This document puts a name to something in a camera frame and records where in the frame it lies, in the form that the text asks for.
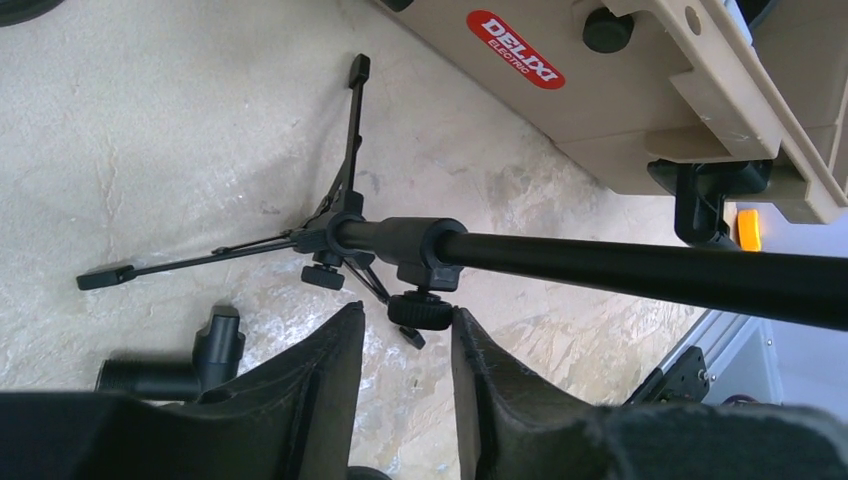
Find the orange reflector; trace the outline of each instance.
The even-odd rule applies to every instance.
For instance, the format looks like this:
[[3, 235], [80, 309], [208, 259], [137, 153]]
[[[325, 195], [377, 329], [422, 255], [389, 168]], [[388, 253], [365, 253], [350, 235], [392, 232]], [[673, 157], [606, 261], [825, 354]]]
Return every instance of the orange reflector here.
[[746, 252], [759, 252], [763, 249], [760, 240], [760, 214], [756, 210], [742, 210], [736, 216], [739, 230], [739, 245]]

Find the black metal pole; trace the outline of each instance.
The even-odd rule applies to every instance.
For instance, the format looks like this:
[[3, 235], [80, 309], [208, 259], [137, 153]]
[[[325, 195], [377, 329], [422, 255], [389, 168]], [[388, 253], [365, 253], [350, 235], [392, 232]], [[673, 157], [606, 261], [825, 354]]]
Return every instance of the black metal pole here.
[[[347, 222], [343, 246], [374, 251], [373, 222]], [[449, 233], [451, 265], [848, 331], [848, 259]]]

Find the black plastic connector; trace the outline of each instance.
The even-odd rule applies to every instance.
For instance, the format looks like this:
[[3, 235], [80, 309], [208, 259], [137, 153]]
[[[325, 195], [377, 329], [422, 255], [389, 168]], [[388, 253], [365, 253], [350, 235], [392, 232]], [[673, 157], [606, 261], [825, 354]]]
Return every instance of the black plastic connector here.
[[327, 232], [319, 229], [299, 230], [291, 234], [297, 253], [315, 253], [327, 250]]
[[400, 334], [403, 335], [404, 340], [415, 347], [416, 350], [423, 350], [427, 345], [427, 341], [424, 340], [424, 336], [421, 335], [421, 332], [414, 328], [400, 327], [398, 328], [398, 331], [400, 331]]
[[658, 160], [648, 173], [675, 196], [674, 231], [692, 247], [738, 250], [724, 220], [729, 195], [753, 195], [768, 188], [771, 160], [687, 164]]
[[239, 321], [235, 308], [215, 306], [209, 323], [195, 335], [191, 361], [109, 359], [100, 367], [95, 390], [142, 400], [194, 402], [238, 375], [245, 340]]

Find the black plastic bracket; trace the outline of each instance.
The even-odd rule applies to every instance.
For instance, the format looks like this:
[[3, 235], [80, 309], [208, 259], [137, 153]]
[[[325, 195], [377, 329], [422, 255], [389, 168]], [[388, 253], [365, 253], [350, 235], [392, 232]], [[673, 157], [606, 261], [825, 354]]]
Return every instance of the black plastic bracket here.
[[668, 372], [654, 369], [624, 404], [700, 403], [709, 391], [710, 380], [707, 378], [704, 352], [698, 347], [689, 347]]
[[403, 335], [404, 340], [415, 347], [416, 350], [423, 350], [424, 346], [427, 345], [427, 341], [424, 340], [424, 336], [421, 335], [421, 332], [414, 328], [399, 327], [398, 331], [400, 331], [400, 334]]
[[451, 218], [387, 218], [377, 225], [374, 253], [397, 265], [397, 278], [425, 290], [454, 292], [462, 267], [448, 265], [436, 256], [436, 243], [447, 233], [465, 233]]
[[692, 247], [738, 250], [724, 220], [728, 195], [762, 193], [769, 183], [771, 160], [728, 163], [674, 163], [658, 160], [648, 173], [675, 196], [674, 231]]

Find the black pipe fitting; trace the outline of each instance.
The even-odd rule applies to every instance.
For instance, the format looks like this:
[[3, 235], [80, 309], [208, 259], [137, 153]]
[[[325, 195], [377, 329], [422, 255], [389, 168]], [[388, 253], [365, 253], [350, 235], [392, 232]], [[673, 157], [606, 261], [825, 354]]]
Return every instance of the black pipe fitting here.
[[142, 400], [193, 402], [238, 375], [244, 353], [239, 313], [215, 306], [209, 323], [194, 337], [191, 361], [109, 359], [100, 367], [98, 392], [123, 392]]
[[333, 232], [339, 244], [373, 251], [390, 265], [397, 278], [425, 290], [456, 291], [462, 267], [439, 260], [436, 246], [448, 233], [468, 230], [450, 218], [387, 218], [382, 222], [344, 222]]

